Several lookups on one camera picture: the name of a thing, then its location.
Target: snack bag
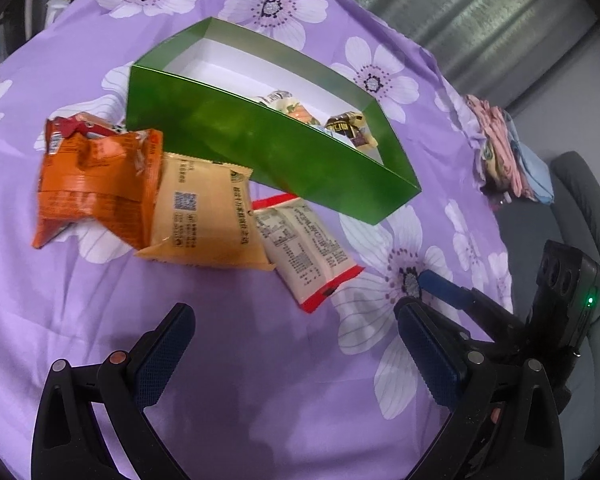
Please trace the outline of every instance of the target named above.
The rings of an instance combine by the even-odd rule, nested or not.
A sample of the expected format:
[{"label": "snack bag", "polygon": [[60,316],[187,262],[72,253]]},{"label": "snack bag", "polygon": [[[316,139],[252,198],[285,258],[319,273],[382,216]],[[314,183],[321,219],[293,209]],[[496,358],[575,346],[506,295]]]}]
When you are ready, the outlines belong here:
[{"label": "snack bag", "polygon": [[54,138],[58,139],[58,141],[60,140],[58,134],[60,134],[62,139],[71,137],[75,133],[83,134],[87,139],[101,139],[102,137],[112,137],[120,133],[127,133],[126,131],[115,130],[111,124],[86,112],[81,112],[67,118],[56,117],[52,119],[52,122],[54,124],[54,134],[56,135]]},{"label": "snack bag", "polygon": [[94,218],[133,248],[150,240],[162,158],[157,130],[89,139],[63,137],[65,119],[46,122],[38,185],[39,249],[71,222]]},{"label": "snack bag", "polygon": [[310,124],[311,126],[320,125],[320,121],[313,117],[307,109],[300,104],[298,99],[285,90],[276,90],[266,97],[256,97],[254,100],[266,104],[269,108],[278,110],[289,117],[293,117],[301,123]]},{"label": "snack bag", "polygon": [[331,137],[331,139],[337,140],[338,142],[345,144],[346,146],[349,146],[350,148],[353,148],[354,150],[357,149],[355,147],[355,145],[353,144],[353,142],[351,141],[351,139],[349,139],[349,137],[347,137],[347,136],[337,134],[333,130],[328,130],[324,126],[312,125],[312,127],[324,134],[327,134],[328,136]]},{"label": "snack bag", "polygon": [[283,194],[253,208],[267,256],[305,312],[362,272],[303,199]]},{"label": "snack bag", "polygon": [[363,114],[346,112],[330,118],[324,127],[334,133],[348,137],[353,145],[363,152],[378,147],[378,141],[369,132]]},{"label": "snack bag", "polygon": [[252,171],[165,153],[151,243],[136,256],[175,264],[273,270],[251,211]]}]

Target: blue cloth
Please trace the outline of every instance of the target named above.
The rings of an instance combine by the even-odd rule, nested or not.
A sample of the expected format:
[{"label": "blue cloth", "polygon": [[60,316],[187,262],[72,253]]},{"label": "blue cloth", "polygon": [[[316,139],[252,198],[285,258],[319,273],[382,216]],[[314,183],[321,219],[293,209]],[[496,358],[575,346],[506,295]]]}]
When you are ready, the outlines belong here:
[{"label": "blue cloth", "polygon": [[551,183],[549,167],[530,147],[520,141],[511,115],[506,110],[502,111],[502,115],[507,125],[511,150],[516,157],[520,171],[526,176],[538,202],[552,204],[554,202],[554,186]]}]

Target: white snack bag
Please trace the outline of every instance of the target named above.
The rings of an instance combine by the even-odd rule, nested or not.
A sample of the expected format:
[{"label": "white snack bag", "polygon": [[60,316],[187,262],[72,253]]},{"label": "white snack bag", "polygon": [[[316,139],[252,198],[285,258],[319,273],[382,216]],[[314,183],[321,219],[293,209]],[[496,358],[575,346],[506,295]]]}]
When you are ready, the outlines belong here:
[{"label": "white snack bag", "polygon": [[362,272],[303,199],[283,194],[256,200],[253,214],[267,257],[305,312]]}]

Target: gray wall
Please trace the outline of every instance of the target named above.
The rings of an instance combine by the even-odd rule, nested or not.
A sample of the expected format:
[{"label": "gray wall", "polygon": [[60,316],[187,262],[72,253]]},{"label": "gray wall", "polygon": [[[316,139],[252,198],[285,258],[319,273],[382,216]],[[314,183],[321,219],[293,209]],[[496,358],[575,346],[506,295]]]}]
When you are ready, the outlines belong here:
[{"label": "gray wall", "polygon": [[580,153],[600,183],[600,34],[512,111],[522,141],[544,160]]}]

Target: blue gripper pad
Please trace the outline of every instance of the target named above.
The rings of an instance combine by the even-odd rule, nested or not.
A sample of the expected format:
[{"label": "blue gripper pad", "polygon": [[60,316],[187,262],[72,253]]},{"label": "blue gripper pad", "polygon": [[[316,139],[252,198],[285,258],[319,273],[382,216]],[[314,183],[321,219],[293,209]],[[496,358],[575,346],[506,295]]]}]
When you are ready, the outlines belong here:
[{"label": "blue gripper pad", "polygon": [[464,377],[409,304],[398,313],[398,333],[433,399],[440,406],[453,410],[462,397]]},{"label": "blue gripper pad", "polygon": [[177,304],[176,307],[180,311],[169,325],[162,329],[162,333],[158,334],[158,339],[135,374],[134,401],[139,410],[158,402],[193,338],[196,327],[193,309],[183,303]]},{"label": "blue gripper pad", "polygon": [[423,270],[418,276],[418,285],[429,294],[448,303],[457,310],[465,310],[474,302],[471,291],[446,280],[433,270]]}]

